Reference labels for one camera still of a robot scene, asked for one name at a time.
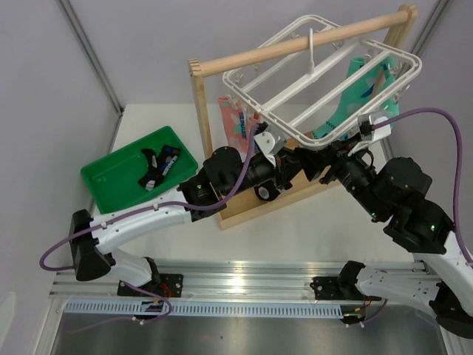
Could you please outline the black sock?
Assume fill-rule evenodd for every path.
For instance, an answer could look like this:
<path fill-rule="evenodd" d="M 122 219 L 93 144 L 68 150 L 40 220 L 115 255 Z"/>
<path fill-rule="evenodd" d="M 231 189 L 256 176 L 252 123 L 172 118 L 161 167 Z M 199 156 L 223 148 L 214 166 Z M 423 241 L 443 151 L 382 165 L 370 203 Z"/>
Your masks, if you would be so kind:
<path fill-rule="evenodd" d="M 259 200 L 270 202 L 277 199 L 281 192 L 276 188 L 272 180 L 266 181 L 259 186 L 255 186 L 254 192 Z"/>
<path fill-rule="evenodd" d="M 148 164 L 147 172 L 138 180 L 138 184 L 146 191 L 151 191 L 163 183 L 171 167 L 180 156 L 180 149 L 164 145 L 157 154 L 153 149 L 140 151 Z"/>

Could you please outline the pink sock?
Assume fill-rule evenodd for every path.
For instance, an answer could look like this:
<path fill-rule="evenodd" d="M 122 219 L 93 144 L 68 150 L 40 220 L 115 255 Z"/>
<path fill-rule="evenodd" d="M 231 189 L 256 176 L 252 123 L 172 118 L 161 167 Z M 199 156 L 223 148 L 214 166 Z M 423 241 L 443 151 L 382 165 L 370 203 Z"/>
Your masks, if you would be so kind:
<path fill-rule="evenodd" d="M 245 157 L 248 152 L 248 134 L 259 123 L 258 114 L 230 95 L 219 97 L 218 104 L 228 145 Z"/>

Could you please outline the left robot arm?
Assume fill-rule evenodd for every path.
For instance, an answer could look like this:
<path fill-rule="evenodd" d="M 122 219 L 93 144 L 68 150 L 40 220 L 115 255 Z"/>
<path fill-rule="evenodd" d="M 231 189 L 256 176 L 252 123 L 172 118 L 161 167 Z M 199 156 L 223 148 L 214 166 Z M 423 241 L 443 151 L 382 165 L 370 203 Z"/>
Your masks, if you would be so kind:
<path fill-rule="evenodd" d="M 154 230 L 210 217 L 226 208 L 226 197 L 268 181 L 277 188 L 289 188 L 301 168 L 288 148 L 276 153 L 273 161 L 259 152 L 244 163 L 234 148 L 224 146 L 204 161 L 197 175 L 148 203 L 101 217 L 76 212 L 72 227 L 78 236 L 69 243 L 75 278 L 86 282 L 113 277 L 151 296 L 160 288 L 155 261 L 131 255 L 120 246 Z"/>

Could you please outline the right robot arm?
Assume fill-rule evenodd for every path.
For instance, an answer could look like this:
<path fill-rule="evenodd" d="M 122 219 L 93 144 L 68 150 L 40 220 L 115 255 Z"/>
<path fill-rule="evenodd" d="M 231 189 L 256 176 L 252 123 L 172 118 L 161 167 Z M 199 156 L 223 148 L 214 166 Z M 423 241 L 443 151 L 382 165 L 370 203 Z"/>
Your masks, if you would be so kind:
<path fill-rule="evenodd" d="M 331 144 L 319 151 L 297 148 L 296 157 L 308 180 L 338 181 L 370 215 L 384 223 L 392 241 L 416 254 L 439 276 L 437 282 L 414 281 L 349 260 L 332 281 L 315 277 L 311 288 L 318 300 L 387 299 L 416 308 L 447 331 L 472 338 L 472 273 L 455 245 L 455 223 L 436 203 L 426 199 L 430 176 L 411 158 L 392 158 L 380 171 L 364 156 L 369 149 L 349 153 L 349 146 Z"/>

